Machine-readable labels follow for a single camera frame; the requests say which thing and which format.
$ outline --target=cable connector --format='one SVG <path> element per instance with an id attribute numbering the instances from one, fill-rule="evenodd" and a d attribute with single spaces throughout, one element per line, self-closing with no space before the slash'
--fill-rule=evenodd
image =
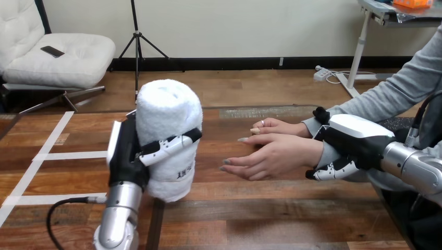
<path id="1" fill-rule="evenodd" d="M 418 134 L 419 134 L 419 129 L 410 128 L 410 130 L 408 131 L 407 139 L 405 140 L 405 146 L 413 147 L 414 141 L 416 140 Z"/>
<path id="2" fill-rule="evenodd" d="M 107 198 L 106 197 L 98 197 L 98 196 L 89 196 L 88 197 L 88 203 L 92 204 L 106 204 Z"/>
<path id="3" fill-rule="evenodd" d="M 331 71 L 325 68 L 322 68 L 320 71 L 316 72 L 315 75 L 313 75 L 313 80 L 315 81 L 325 81 L 330 75 Z"/>

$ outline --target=power strip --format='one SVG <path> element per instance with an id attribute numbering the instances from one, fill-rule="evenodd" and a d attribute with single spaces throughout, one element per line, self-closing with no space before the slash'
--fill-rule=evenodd
<path id="1" fill-rule="evenodd" d="M 315 81 L 325 81 L 327 77 L 329 77 L 332 73 L 330 70 L 322 68 L 320 71 L 316 72 L 313 76 L 313 80 Z"/>

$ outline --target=human hand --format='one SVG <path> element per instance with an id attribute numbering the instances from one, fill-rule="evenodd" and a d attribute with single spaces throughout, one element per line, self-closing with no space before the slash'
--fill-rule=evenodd
<path id="1" fill-rule="evenodd" d="M 307 126 L 304 123 L 290 124 L 275 118 L 266 118 L 264 124 L 259 121 L 255 123 L 250 130 L 253 134 L 291 134 L 302 138 L 311 138 Z"/>
<path id="2" fill-rule="evenodd" d="M 270 179 L 302 166 L 317 166 L 324 147 L 320 141 L 286 134 L 253 135 L 244 143 L 265 146 L 249 156 L 223 160 L 220 170 L 249 181 Z"/>

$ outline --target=white cable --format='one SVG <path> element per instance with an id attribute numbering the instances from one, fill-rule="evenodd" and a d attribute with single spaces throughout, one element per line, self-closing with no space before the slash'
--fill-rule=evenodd
<path id="1" fill-rule="evenodd" d="M 337 76 L 336 76 L 336 74 L 339 74 L 339 73 L 342 73 L 342 74 L 344 74 L 344 75 L 346 75 L 346 76 L 349 76 L 350 74 L 348 74 L 348 73 L 350 73 L 350 71 L 348 71 L 348 70 L 345 70 L 345 71 L 330 71 L 331 72 L 331 75 L 329 75 L 325 80 L 327 81 L 327 82 L 329 82 L 329 83 L 332 83 L 332 84 L 339 84 L 339 83 L 341 83 L 340 81 L 339 82 L 332 82 L 332 81 L 330 81 L 328 78 L 329 77 L 331 77 L 331 76 L 334 76 L 334 77 L 336 77 L 337 78 Z M 357 71 L 356 72 L 356 74 L 358 74 L 358 73 L 363 73 L 363 74 L 376 74 L 376 73 L 373 73 L 373 72 L 367 72 L 367 71 Z"/>

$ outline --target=chair leg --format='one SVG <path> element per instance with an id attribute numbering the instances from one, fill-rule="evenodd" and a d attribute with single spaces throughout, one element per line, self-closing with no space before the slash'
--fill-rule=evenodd
<path id="1" fill-rule="evenodd" d="M 35 105 L 32 108 L 28 108 L 28 109 L 20 112 L 19 114 L 25 114 L 25 113 L 29 113 L 29 112 L 32 112 L 32 111 L 36 111 L 38 109 L 48 107 L 48 106 L 56 104 L 58 102 L 60 102 L 60 96 L 54 97 L 54 98 L 50 99 L 49 101 L 45 101 L 43 103 Z"/>
<path id="2" fill-rule="evenodd" d="M 69 105 L 69 107 L 74 110 L 75 112 L 78 112 L 77 108 L 75 107 L 75 105 L 70 101 L 69 97 L 68 97 L 68 93 L 64 93 L 62 95 L 63 100 Z"/>
<path id="3" fill-rule="evenodd" d="M 38 109 L 45 108 L 47 106 L 61 102 L 62 100 L 65 101 L 72 110 L 74 110 L 75 112 L 78 112 L 75 105 L 70 101 L 70 99 L 69 99 L 70 97 L 76 97 L 76 96 L 80 96 L 80 95 L 84 95 L 84 94 L 88 94 L 88 93 L 93 93 L 93 92 L 97 92 L 97 91 L 105 91 L 105 90 L 106 90 L 106 88 L 104 86 L 99 86 L 99 87 L 93 87 L 93 88 L 87 89 L 87 90 L 73 91 L 73 92 L 69 92 L 69 93 L 65 91 L 64 94 L 54 97 L 54 98 L 50 99 L 49 101 L 45 101 L 43 103 L 35 105 L 32 108 L 28 108 L 28 109 L 20 112 L 20 114 L 25 114 L 28 112 L 36 111 Z"/>
<path id="4" fill-rule="evenodd" d="M 92 93 L 92 92 L 96 92 L 96 91 L 105 91 L 106 88 L 104 86 L 99 86 L 99 87 L 93 87 L 91 89 L 87 89 L 87 90 L 79 90 L 79 91 L 73 91 L 73 92 L 69 92 L 66 93 L 67 97 L 76 97 L 76 96 L 80 96 L 80 95 L 84 95 L 84 94 L 88 94 L 88 93 Z"/>

